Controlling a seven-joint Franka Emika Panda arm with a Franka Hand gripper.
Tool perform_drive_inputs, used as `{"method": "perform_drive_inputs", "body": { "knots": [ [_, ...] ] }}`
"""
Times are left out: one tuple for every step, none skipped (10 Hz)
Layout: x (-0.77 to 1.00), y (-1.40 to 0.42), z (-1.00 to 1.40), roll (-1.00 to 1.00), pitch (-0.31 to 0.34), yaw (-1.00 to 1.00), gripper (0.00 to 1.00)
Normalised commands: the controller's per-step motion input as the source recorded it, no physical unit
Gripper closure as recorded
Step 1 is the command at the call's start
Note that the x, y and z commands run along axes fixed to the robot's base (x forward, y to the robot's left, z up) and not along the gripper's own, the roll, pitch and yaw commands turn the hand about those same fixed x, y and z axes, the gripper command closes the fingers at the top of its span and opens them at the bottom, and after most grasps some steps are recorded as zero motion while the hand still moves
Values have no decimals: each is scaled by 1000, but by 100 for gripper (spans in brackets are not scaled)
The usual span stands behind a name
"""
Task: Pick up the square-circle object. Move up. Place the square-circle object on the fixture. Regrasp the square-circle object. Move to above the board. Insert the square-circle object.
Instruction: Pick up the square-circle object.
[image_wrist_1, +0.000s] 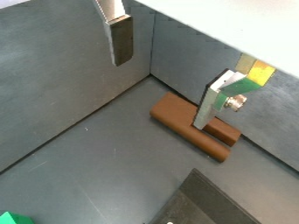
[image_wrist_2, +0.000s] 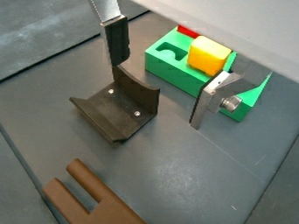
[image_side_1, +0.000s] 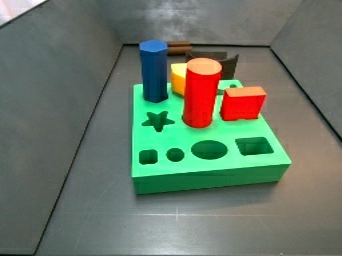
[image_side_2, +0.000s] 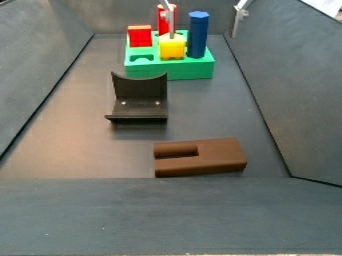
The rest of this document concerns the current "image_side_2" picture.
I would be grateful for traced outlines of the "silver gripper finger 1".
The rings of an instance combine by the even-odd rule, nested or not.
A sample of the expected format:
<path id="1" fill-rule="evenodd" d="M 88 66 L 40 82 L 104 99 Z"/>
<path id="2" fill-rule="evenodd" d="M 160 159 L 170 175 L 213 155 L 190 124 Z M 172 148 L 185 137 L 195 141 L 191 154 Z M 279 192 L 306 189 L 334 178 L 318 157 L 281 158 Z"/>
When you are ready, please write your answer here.
<path id="1" fill-rule="evenodd" d="M 170 33 L 170 39 L 174 39 L 175 35 L 175 24 L 174 24 L 174 6 L 170 4 L 168 0 L 159 0 L 159 3 L 162 4 L 164 8 L 164 19 L 168 23 L 168 33 Z"/>
<path id="2" fill-rule="evenodd" d="M 245 17 L 249 16 L 247 7 L 249 7 L 251 1 L 253 1 L 253 0 L 239 0 L 238 4 L 234 6 L 234 10 L 235 10 L 235 19 L 234 19 L 231 37 L 235 37 L 235 36 L 237 36 L 238 27 L 239 27 L 239 22 L 243 20 Z"/>

